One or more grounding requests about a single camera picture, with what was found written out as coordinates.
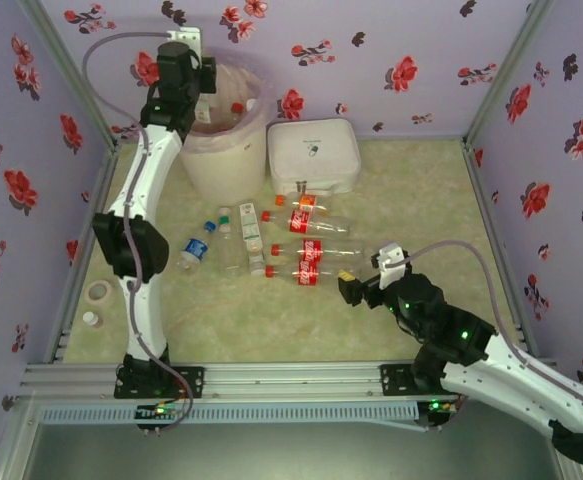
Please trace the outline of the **Coca-Cola bottle red cap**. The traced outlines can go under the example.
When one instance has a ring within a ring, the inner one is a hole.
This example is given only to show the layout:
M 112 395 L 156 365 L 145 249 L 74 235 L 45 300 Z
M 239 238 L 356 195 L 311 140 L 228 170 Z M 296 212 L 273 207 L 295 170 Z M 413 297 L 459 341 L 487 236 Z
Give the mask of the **Coca-Cola bottle red cap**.
M 296 262 L 265 267 L 267 278 L 284 279 L 300 287 L 336 285 L 339 274 L 342 271 L 357 276 L 360 274 L 361 268 L 356 265 L 339 265 L 337 263 L 324 262 Z
M 265 210 L 261 213 L 261 221 L 274 224 L 289 233 L 308 236 L 347 237 L 351 231 L 351 222 L 346 218 L 296 209 Z
M 366 244 L 359 240 L 301 238 L 272 244 L 270 254 L 274 257 L 295 258 L 300 261 L 356 262 L 363 257 L 365 250 Z

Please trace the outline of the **orange cap clear bottle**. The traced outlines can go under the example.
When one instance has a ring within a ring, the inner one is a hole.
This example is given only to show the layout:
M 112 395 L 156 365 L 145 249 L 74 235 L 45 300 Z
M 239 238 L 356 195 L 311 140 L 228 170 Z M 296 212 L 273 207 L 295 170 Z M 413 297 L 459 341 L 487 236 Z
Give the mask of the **orange cap clear bottle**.
M 329 197 L 308 193 L 295 192 L 287 195 L 277 195 L 275 204 L 280 207 L 322 215 L 329 214 L 331 210 L 331 199 Z

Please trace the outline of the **clear bottle green-white label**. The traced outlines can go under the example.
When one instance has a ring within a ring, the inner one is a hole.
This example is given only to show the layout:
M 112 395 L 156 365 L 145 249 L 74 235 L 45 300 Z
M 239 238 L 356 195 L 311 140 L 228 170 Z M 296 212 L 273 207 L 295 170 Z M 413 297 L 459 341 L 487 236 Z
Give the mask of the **clear bottle green-white label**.
M 252 276 L 264 276 L 266 274 L 266 262 L 263 255 L 264 245 L 255 205 L 252 202 L 240 204 L 239 214 L 250 273 Z

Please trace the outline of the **green cap clear bottle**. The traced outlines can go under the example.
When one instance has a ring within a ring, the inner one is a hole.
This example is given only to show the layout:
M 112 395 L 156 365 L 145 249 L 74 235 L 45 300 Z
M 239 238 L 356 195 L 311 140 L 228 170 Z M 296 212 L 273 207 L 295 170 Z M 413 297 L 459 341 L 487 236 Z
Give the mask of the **green cap clear bottle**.
M 221 272 L 228 278 L 242 274 L 242 247 L 239 243 L 233 215 L 229 207 L 218 210 L 219 255 Z

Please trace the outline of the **blue cap blue-label bottle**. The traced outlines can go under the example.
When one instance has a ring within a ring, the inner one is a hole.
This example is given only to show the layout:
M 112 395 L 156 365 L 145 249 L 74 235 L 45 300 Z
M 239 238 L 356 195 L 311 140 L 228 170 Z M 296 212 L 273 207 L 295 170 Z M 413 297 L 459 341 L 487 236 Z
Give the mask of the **blue cap blue-label bottle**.
M 216 224 L 206 221 L 200 228 L 192 233 L 184 247 L 180 250 L 178 265 L 187 274 L 193 274 L 200 267 L 209 249 Z

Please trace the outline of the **translucent purple bin liner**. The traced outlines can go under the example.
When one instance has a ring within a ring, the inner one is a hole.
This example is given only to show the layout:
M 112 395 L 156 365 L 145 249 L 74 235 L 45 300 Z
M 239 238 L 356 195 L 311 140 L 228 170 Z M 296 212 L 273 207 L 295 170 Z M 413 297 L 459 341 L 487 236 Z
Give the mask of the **translucent purple bin liner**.
M 212 49 L 217 66 L 217 93 L 203 94 L 200 100 L 210 106 L 210 124 L 195 120 L 183 149 L 190 153 L 216 153 L 237 147 L 251 136 L 263 133 L 275 113 L 275 84 L 270 68 L 253 55 L 239 55 L 227 49 Z M 256 99 L 251 111 L 246 101 Z M 239 124 L 231 127 L 233 103 L 245 106 Z

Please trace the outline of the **cream plastic bin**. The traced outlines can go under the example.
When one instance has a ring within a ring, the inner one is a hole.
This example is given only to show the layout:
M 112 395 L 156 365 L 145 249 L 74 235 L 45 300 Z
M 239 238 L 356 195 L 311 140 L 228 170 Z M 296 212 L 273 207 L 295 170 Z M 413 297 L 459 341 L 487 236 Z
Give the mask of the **cream plastic bin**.
M 224 206 L 254 197 L 266 176 L 266 130 L 237 147 L 216 153 L 190 153 L 182 146 L 179 159 L 196 192 Z

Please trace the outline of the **small circuit board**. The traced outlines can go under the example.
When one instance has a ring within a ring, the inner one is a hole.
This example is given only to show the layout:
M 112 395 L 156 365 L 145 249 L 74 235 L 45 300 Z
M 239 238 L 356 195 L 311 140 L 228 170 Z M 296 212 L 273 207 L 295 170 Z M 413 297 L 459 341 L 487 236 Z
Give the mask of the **small circuit board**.
M 173 421 L 180 415 L 181 410 L 180 404 L 173 403 L 138 405 L 134 413 L 134 419 Z
M 461 407 L 461 402 L 456 399 L 455 401 L 441 401 L 432 400 L 428 405 L 428 413 L 430 415 L 456 415 L 458 409 Z

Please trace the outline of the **white zippered case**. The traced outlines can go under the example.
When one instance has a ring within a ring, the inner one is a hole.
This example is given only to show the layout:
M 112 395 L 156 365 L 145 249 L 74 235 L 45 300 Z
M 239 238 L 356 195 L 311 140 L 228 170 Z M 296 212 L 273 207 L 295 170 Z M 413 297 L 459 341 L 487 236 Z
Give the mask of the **white zippered case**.
M 361 171 L 352 125 L 343 118 L 275 124 L 267 132 L 267 156 L 277 194 L 348 193 Z

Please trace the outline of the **beige tape roll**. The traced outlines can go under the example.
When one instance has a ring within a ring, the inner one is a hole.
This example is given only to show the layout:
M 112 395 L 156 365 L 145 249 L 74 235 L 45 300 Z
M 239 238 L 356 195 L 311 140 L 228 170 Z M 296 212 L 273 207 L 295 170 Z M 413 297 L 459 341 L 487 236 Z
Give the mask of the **beige tape roll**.
M 114 299 L 114 286 L 107 280 L 95 280 L 85 290 L 84 299 L 92 306 L 107 306 Z

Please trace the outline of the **aluminium corner post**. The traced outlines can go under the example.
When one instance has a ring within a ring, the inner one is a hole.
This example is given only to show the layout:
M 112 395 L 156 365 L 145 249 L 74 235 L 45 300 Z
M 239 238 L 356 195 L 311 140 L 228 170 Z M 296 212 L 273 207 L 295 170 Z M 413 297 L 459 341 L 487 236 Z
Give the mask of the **aluminium corner post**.
M 91 93 L 78 64 L 72 58 L 41 0 L 15 0 L 15 2 L 41 38 L 66 84 L 73 89 L 74 95 L 85 111 L 90 124 L 98 131 L 107 147 L 114 150 L 116 141 L 109 133 L 109 128 L 97 105 L 95 96 Z
M 518 65 L 534 41 L 534 38 L 541 30 L 546 16 L 556 2 L 557 0 L 533 0 L 530 3 L 528 10 L 526 11 L 524 22 L 515 37 L 514 42 L 499 67 L 498 73 L 496 74 L 492 85 L 489 87 L 484 100 L 480 104 L 467 134 L 462 139 L 462 144 L 465 149 L 469 148 L 487 124 L 502 92 L 516 73 Z

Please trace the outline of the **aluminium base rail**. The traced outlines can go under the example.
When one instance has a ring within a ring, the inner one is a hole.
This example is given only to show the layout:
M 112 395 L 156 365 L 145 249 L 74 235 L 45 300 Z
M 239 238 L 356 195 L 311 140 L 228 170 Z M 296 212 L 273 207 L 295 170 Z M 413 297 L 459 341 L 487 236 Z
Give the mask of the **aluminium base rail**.
M 203 363 L 203 402 L 325 402 L 329 400 L 375 400 L 382 394 L 379 366 L 398 362 L 291 362 L 291 363 Z M 116 371 L 113 364 L 30 365 L 16 390 L 21 398 L 109 400 L 113 396 Z M 438 387 L 419 387 L 420 394 L 397 396 L 407 399 L 446 398 L 483 393 L 486 377 L 460 369 L 457 386 L 447 378 Z

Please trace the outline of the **grey metal frame beam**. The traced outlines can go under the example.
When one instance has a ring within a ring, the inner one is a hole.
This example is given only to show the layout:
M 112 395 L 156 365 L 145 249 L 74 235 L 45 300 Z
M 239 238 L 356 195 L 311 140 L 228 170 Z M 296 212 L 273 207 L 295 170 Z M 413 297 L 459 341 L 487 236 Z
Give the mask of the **grey metal frame beam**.
M 40 401 L 20 399 L 0 440 L 0 480 L 24 480 L 41 418 Z

